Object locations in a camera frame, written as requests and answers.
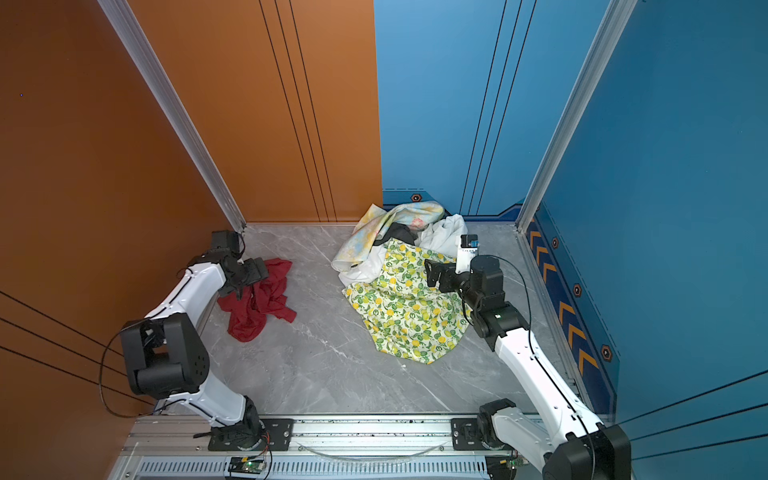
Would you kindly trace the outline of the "dark red cloth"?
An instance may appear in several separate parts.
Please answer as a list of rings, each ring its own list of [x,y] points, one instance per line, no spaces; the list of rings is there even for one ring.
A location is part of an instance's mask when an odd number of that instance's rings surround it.
[[[280,258],[265,261],[269,276],[246,286],[240,296],[230,293],[217,300],[229,317],[228,333],[236,340],[247,343],[261,334],[268,316],[292,323],[297,313],[287,306],[287,276],[293,263]]]

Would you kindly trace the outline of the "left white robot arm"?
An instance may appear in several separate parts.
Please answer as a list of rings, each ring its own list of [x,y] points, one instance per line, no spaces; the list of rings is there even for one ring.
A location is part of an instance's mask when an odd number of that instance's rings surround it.
[[[183,406],[205,419],[211,451],[262,450],[267,430],[253,401],[210,370],[199,324],[221,293],[241,293],[268,276],[260,258],[218,250],[193,259],[179,283],[146,317],[119,332],[133,393]]]

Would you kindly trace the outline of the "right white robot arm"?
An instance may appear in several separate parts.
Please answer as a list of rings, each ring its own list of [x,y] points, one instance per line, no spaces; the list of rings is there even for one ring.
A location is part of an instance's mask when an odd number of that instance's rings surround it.
[[[518,451],[545,479],[632,478],[628,436],[590,410],[546,357],[530,320],[505,298],[502,261],[480,255],[465,272],[453,263],[424,263],[428,286],[459,296],[474,330],[514,374],[541,419],[534,422],[508,399],[489,402],[477,418],[482,441]]]

